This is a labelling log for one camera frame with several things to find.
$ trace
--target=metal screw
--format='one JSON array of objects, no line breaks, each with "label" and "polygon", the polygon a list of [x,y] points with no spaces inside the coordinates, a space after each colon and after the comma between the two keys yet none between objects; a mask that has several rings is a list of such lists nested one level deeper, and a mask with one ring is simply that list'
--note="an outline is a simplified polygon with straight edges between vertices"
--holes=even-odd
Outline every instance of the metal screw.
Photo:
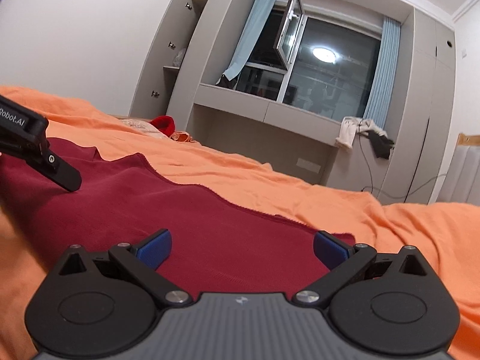
[{"label": "metal screw", "polygon": [[189,295],[185,291],[170,291],[165,295],[165,299],[170,303],[185,303]]},{"label": "metal screw", "polygon": [[320,295],[315,291],[303,290],[295,295],[297,300],[302,303],[315,303],[320,299]]}]

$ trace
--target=red cloth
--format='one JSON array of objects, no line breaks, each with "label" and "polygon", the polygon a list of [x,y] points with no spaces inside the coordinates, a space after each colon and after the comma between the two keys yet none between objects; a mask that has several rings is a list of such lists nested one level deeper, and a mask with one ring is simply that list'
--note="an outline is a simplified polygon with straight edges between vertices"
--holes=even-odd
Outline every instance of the red cloth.
[{"label": "red cloth", "polygon": [[175,121],[173,117],[163,115],[158,116],[150,122],[158,131],[164,133],[167,137],[170,137],[175,132]]},{"label": "red cloth", "polygon": [[[0,156],[5,206],[49,266],[71,244],[105,251],[168,228],[172,252],[157,271],[194,297],[201,291],[291,296],[328,271],[314,256],[313,228],[236,206],[203,186],[175,184],[141,154],[109,162],[94,147],[50,142],[80,170],[79,191],[66,192],[24,161]],[[354,243],[350,234],[337,236]]]}]

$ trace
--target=cabinet door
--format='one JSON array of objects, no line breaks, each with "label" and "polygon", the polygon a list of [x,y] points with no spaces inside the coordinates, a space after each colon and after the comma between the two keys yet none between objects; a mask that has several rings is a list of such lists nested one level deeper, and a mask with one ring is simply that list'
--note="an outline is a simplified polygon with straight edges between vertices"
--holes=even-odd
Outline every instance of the cabinet door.
[{"label": "cabinet door", "polygon": [[130,116],[153,119],[165,115],[175,84],[175,73],[164,69],[171,66],[176,54],[188,47],[197,24],[191,0],[171,0],[158,26],[138,80]]},{"label": "cabinet door", "polygon": [[454,90],[455,71],[437,59],[427,134],[410,193],[421,188],[406,199],[408,203],[426,204],[430,199],[435,181],[422,185],[438,175],[450,130]]},{"label": "cabinet door", "polygon": [[[382,191],[392,196],[405,196],[415,176],[434,93],[434,76],[435,57],[415,50],[402,123],[382,184]],[[404,201],[392,199],[383,193],[378,195],[378,200],[382,204]]]},{"label": "cabinet door", "polygon": [[455,69],[455,34],[443,24],[437,23],[437,59],[450,69]]},{"label": "cabinet door", "polygon": [[415,50],[435,57],[435,20],[415,9]]}]

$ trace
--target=electrical outlet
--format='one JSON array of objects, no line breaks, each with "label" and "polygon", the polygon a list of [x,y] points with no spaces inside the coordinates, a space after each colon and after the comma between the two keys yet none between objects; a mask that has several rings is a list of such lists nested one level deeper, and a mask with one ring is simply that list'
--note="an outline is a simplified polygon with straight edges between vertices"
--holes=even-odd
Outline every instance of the electrical outlet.
[{"label": "electrical outlet", "polygon": [[320,169],[322,168],[317,163],[304,160],[303,158],[297,160],[297,167],[309,170],[313,173],[320,173]]}]

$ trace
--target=orange bedsheet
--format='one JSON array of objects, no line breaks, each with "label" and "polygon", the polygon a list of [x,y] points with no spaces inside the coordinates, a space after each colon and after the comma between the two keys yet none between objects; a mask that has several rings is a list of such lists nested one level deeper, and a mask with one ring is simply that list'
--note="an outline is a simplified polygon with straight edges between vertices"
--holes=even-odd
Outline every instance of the orange bedsheet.
[{"label": "orange bedsheet", "polygon": [[[49,137],[96,146],[106,160],[141,152],[168,179],[205,185],[238,205],[331,233],[349,232],[379,252],[417,245],[462,314],[450,353],[457,359],[480,358],[480,208],[456,203],[382,207],[367,192],[312,186],[237,154],[147,137],[83,100],[25,88],[0,87],[0,93],[45,115],[50,120]],[[23,312],[44,276],[21,233],[0,212],[1,360],[27,360],[35,353]]]}]

